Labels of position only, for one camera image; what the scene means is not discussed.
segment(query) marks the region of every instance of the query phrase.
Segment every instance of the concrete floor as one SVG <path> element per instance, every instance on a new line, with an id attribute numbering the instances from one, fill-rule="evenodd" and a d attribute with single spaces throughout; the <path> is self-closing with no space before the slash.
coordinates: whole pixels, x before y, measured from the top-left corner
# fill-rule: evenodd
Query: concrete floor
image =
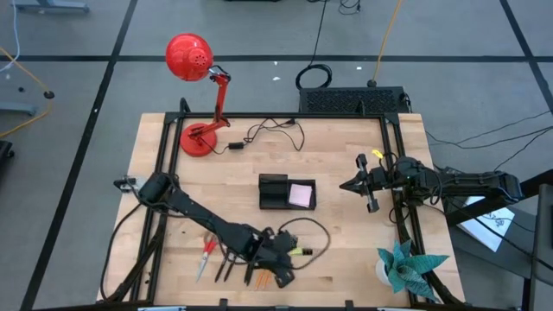
<path id="1" fill-rule="evenodd" d="M 9 2 L 0 0 L 0 45 L 14 53 Z M 91 8 L 88 15 L 28 11 L 18 16 L 22 55 L 38 58 L 23 64 L 55 91 L 56 98 L 48 117 L 8 137 L 17 156 L 0 180 L 3 309 L 21 305 L 130 0 L 87 2 Z M 531 52 L 535 56 L 553 55 L 553 3 L 511 0 L 509 4 Z M 395 2 L 362 0 L 361 5 L 359 14 L 342 16 L 337 11 L 338 1 L 330 1 L 318 54 L 378 53 Z M 216 55 L 263 54 L 274 55 L 274 60 L 286 54 L 309 55 L 315 44 L 321 6 L 322 3 L 303 0 L 138 0 L 120 54 L 161 56 L 173 35 L 195 32 L 207 39 Z M 524 56 L 497 0 L 406 1 L 385 53 Z M 98 58 L 83 58 L 90 61 L 81 62 L 48 58 L 56 55 Z M 332 86 L 364 86 L 375 66 L 361 61 L 326 63 L 334 72 Z M 227 111 L 297 111 L 299 96 L 294 79 L 307 62 L 275 64 L 273 59 L 248 61 L 246 57 L 220 65 L 232 73 Z M 553 64 L 544 61 L 538 65 L 543 76 L 553 83 Z M 9 78 L 4 73 L 0 75 L 0 100 L 34 103 L 44 109 L 41 92 L 28 77 L 16 69 L 8 74 Z M 323 79 L 318 73 L 308 73 L 303 84 L 317 86 Z M 449 141 L 549 109 L 528 62 L 520 59 L 421 62 L 412 58 L 384 62 L 378 84 L 403 86 L 411 97 L 413 110 L 423 114 L 426 129 Z M 17 91 L 19 86 L 26 91 Z M 127 171 L 140 115 L 174 111 L 181 96 L 188 99 L 193 111 L 210 111 L 215 91 L 215 85 L 208 80 L 179 81 L 160 61 L 117 62 L 35 308 L 94 302 L 120 198 L 111 183 Z M 0 131 L 26 119 L 1 113 Z M 551 125 L 552 121 L 548 114 L 474 143 L 530 132 Z M 431 152 L 441 166 L 483 171 L 493 169 L 529 140 L 527 137 L 477 150 L 433 146 Z M 552 143 L 552 134 L 541 136 L 502 169 L 521 180 L 549 169 Z M 535 212 L 531 203 L 520 208 Z M 467 301 L 496 308 L 520 303 L 520 277 L 462 252 L 456 256 Z"/>

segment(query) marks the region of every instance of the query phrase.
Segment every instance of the scissors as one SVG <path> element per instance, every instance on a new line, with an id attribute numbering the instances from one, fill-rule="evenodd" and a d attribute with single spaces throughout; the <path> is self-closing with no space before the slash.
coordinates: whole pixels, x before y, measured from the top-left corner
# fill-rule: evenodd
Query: scissors
<path id="1" fill-rule="evenodd" d="M 200 280 L 201 274 L 204 271 L 204 268 L 206 268 L 207 258 L 215 249 L 215 246 L 217 246 L 217 237 L 210 232 L 206 233 L 204 235 L 204 254 L 201 257 L 200 268 L 198 269 L 198 274 L 196 275 L 196 282 Z"/>

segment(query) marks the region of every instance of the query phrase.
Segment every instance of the wooden table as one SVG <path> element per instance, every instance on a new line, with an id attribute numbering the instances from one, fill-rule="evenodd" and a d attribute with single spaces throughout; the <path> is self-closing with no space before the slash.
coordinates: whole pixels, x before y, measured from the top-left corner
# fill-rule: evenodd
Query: wooden table
<path id="1" fill-rule="evenodd" d="M 143 114 L 130 161 L 129 175 L 148 177 L 154 170 L 162 131 L 163 114 Z M 239 142 L 245 132 L 262 119 L 231 119 L 230 128 L 217 131 L 222 150 L 229 142 Z M 193 119 L 185 126 L 210 120 Z M 391 249 L 397 238 L 396 227 L 388 220 L 392 207 L 391 192 L 375 193 L 380 211 L 369 214 L 366 198 L 340 190 L 338 186 L 357 172 L 355 157 L 365 153 L 367 167 L 378 165 L 373 149 L 383 151 L 378 120 L 370 119 L 298 119 L 306 136 L 301 152 L 293 149 L 290 140 L 278 132 L 262 130 L 256 141 L 239 151 L 227 150 L 224 155 L 210 154 L 193 158 L 180 151 L 176 173 L 181 187 L 191 198 L 231 222 L 248 223 L 257 229 L 277 228 L 295 217 L 307 216 L 320 221 L 332 234 L 329 251 L 304 270 L 296 271 L 296 279 L 279 289 L 270 282 L 265 290 L 255 290 L 256 271 L 252 284 L 243 283 L 245 267 L 235 266 L 227 282 L 215 283 L 215 274 L 222 260 L 219 250 L 213 252 L 198 283 L 195 276 L 203 248 L 205 229 L 189 219 L 170 219 L 166 233 L 155 304 L 218 305 L 227 298 L 229 305 L 239 306 L 344 306 L 353 300 L 355 306 L 409 306 L 405 292 L 392 294 L 391 288 L 378 281 L 375 264 L 377 248 Z M 429 147 L 420 115 L 400 115 L 404 147 L 408 156 L 432 167 Z M 287 132 L 297 142 L 297 128 Z M 175 130 L 169 135 L 169 146 Z M 168 148 L 165 169 L 167 169 Z M 260 211 L 257 177 L 262 173 L 288 174 L 294 179 L 315 179 L 317 207 L 310 211 Z M 132 194 L 122 196 L 117 222 L 137 203 Z M 450 255 L 435 272 L 459 299 L 464 300 L 459 271 L 454 258 L 444 216 L 429 207 L 419 207 L 424 245 L 429 254 Z M 112 293 L 137 260 L 146 208 L 142 208 L 122 226 L 115 239 L 105 287 Z M 320 249 L 326 236 L 316 225 L 299 222 L 288 230 L 299 238 L 299 245 Z M 295 264 L 307 260 L 295 257 Z M 143 282 L 148 280 L 144 271 Z M 146 286 L 140 297 L 146 296 Z"/>

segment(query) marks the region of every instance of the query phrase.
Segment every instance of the pink sticky note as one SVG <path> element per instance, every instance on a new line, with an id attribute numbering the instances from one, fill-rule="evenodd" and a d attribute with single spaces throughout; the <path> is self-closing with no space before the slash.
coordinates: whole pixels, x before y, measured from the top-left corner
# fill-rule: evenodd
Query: pink sticky note
<path id="1" fill-rule="evenodd" d="M 290 197 L 288 202 L 297 206 L 309 207 L 311 201 L 311 186 L 292 184 L 290 187 Z"/>

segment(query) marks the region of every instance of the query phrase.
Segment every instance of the lamp base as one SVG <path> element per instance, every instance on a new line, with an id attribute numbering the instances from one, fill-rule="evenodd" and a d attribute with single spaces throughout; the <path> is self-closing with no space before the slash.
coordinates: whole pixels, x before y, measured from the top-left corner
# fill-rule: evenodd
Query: lamp base
<path id="1" fill-rule="evenodd" d="M 205 134 L 201 139 L 190 138 L 190 133 L 192 133 L 193 130 L 205 126 L 207 126 L 207 124 L 192 124 L 182 132 L 181 148 L 189 156 L 207 156 L 215 149 L 215 146 L 217 146 L 217 135 L 214 131 Z"/>

